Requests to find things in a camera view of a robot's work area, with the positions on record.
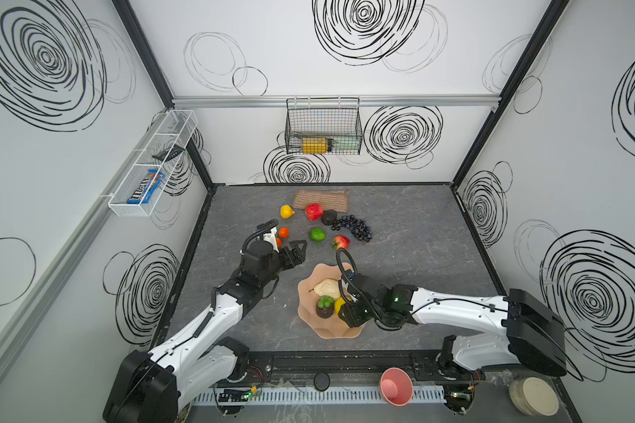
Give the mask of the dark mangosteen green top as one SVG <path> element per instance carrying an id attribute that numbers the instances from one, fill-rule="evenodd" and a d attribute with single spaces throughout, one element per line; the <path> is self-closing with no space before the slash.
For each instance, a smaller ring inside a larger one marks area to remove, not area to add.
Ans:
<path id="1" fill-rule="evenodd" d="M 334 313 L 335 299 L 331 296 L 321 296 L 316 304 L 316 314 L 318 317 L 328 319 Z"/>

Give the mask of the cream fake pear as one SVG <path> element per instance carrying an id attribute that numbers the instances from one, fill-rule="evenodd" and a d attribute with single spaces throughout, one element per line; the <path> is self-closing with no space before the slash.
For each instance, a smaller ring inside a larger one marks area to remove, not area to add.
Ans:
<path id="1" fill-rule="evenodd" d="M 338 300 L 340 298 L 340 282 L 326 278 L 315 285 L 315 287 L 312 288 L 312 292 L 319 297 L 329 297 L 333 300 Z"/>

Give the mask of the red fake bell pepper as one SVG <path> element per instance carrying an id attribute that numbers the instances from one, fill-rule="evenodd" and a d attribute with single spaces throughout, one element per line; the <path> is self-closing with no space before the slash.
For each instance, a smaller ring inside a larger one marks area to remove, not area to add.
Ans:
<path id="1" fill-rule="evenodd" d="M 304 212 L 308 220 L 315 221 L 322 218 L 324 209 L 320 204 L 309 204 L 305 207 Z"/>

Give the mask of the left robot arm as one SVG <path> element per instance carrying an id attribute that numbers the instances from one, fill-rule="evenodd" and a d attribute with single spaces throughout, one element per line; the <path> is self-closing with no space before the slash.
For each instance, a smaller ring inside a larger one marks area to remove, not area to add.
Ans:
<path id="1" fill-rule="evenodd" d="M 305 261 L 306 241 L 278 248 L 254 237 L 245 242 L 231 277 L 213 290 L 212 302 L 181 331 L 148 352 L 133 351 L 120 364 L 102 412 L 107 422 L 174 422 L 206 389 L 240 380 L 249 349 L 226 336 L 263 299 L 282 271 Z"/>

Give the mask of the pink wavy fruit bowl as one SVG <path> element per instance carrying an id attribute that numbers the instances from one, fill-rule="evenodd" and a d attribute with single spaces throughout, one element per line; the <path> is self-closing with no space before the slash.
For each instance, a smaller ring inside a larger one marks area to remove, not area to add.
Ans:
<path id="1" fill-rule="evenodd" d="M 312 274 L 297 286 L 299 296 L 297 313 L 303 322 L 308 324 L 322 339 L 357 338 L 364 329 L 364 325 L 350 328 L 340 319 L 337 312 L 334 312 L 329 318 L 323 318 L 317 314 L 316 307 L 319 296 L 314 292 L 314 287 L 328 278 L 339 280 L 340 276 L 340 269 L 336 265 L 317 264 Z"/>

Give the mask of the large yellow lemon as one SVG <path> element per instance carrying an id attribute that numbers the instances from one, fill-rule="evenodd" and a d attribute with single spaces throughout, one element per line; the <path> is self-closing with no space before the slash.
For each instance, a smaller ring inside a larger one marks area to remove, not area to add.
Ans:
<path id="1" fill-rule="evenodd" d="M 334 313 L 338 314 L 340 313 L 341 308 L 346 304 L 345 300 L 343 298 L 339 298 L 338 300 L 336 300 L 334 302 Z"/>

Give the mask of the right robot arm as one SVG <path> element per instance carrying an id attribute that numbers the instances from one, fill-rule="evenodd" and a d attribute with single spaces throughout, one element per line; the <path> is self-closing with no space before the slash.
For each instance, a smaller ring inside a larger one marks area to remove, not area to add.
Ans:
<path id="1" fill-rule="evenodd" d="M 553 377 L 567 373 L 564 323 L 531 294 L 511 289 L 506 296 L 442 294 L 411 285 L 369 288 L 341 280 L 345 303 L 339 317 L 350 328 L 373 321 L 385 331 L 405 324 L 442 324 L 473 331 L 448 336 L 437 356 L 441 368 L 459 373 L 520 364 Z"/>

